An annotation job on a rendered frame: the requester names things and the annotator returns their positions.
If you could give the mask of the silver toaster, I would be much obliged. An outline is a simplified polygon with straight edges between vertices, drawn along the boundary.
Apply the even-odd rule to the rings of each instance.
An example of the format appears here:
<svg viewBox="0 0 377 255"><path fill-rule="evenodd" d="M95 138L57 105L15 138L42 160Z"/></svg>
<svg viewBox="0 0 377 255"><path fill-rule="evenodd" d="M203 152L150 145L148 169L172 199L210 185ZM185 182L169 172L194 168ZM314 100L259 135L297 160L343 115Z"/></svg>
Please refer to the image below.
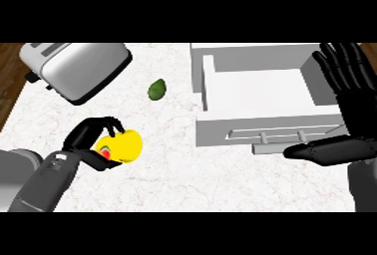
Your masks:
<svg viewBox="0 0 377 255"><path fill-rule="evenodd" d="M133 55L125 43L25 43L20 58L30 68L30 83L43 80L48 90L80 106L119 76Z"/></svg>

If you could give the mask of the white cabinet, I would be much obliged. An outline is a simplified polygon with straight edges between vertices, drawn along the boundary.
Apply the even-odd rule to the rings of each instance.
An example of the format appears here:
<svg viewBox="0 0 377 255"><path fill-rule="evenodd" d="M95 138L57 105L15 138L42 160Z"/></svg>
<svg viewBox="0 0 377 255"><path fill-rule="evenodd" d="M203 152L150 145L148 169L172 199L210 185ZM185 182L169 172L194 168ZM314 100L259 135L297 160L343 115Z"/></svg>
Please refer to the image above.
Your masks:
<svg viewBox="0 0 377 255"><path fill-rule="evenodd" d="M218 72L265 71L299 69L320 50L318 43L283 45L190 44L191 87L201 92L203 57L213 56Z"/></svg>

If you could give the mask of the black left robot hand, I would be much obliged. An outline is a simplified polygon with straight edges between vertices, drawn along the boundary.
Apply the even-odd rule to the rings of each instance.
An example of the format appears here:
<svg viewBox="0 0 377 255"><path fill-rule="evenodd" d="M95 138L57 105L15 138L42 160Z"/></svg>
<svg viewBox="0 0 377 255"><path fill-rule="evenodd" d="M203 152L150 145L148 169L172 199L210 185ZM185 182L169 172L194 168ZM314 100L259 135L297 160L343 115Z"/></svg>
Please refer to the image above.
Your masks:
<svg viewBox="0 0 377 255"><path fill-rule="evenodd" d="M116 129L125 132L125 127L114 117L86 118L71 130L62 150L73 152L82 157L82 161L96 170L104 171L122 165L120 162L105 159L93 150L104 129L108 130L110 136L116 136Z"/></svg>

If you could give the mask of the yellow cup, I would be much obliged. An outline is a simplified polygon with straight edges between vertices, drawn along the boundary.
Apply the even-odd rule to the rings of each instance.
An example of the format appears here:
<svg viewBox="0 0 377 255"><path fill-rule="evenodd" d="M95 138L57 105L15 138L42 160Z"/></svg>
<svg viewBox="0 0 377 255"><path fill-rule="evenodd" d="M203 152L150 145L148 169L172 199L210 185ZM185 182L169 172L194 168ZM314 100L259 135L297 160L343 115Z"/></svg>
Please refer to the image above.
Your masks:
<svg viewBox="0 0 377 255"><path fill-rule="evenodd" d="M142 153L144 140L141 134L127 129L119 132L116 136L102 137L95 146L95 152L108 160L120 163L135 161Z"/></svg>

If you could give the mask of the white drawer front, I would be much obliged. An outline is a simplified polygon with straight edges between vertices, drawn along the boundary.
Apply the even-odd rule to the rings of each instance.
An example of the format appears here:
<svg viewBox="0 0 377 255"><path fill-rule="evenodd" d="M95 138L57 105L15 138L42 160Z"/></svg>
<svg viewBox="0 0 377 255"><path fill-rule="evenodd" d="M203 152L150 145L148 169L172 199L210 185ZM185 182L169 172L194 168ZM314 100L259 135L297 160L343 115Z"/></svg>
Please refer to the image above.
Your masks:
<svg viewBox="0 0 377 255"><path fill-rule="evenodd" d="M255 154L281 153L297 143L348 134L340 114L195 122L195 145L250 144Z"/></svg>

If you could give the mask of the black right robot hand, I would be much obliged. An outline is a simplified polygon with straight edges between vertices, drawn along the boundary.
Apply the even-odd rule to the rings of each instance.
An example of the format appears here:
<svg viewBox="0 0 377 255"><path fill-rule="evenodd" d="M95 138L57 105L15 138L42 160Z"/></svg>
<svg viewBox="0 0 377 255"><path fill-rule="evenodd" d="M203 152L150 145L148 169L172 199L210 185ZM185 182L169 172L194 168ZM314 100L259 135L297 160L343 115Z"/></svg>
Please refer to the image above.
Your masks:
<svg viewBox="0 0 377 255"><path fill-rule="evenodd" d="M377 74L357 43L312 53L333 90L348 134L290 146L283 155L330 166L377 157Z"/></svg>

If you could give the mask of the green avocado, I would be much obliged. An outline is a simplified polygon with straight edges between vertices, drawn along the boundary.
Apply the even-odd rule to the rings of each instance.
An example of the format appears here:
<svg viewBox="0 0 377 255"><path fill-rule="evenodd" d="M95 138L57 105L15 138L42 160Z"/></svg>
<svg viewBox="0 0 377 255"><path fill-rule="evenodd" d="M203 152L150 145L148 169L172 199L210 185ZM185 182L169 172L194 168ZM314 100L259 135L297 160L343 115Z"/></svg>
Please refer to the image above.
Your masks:
<svg viewBox="0 0 377 255"><path fill-rule="evenodd" d="M167 85L163 79L159 79L150 86L148 95L153 101L159 101L167 92Z"/></svg>

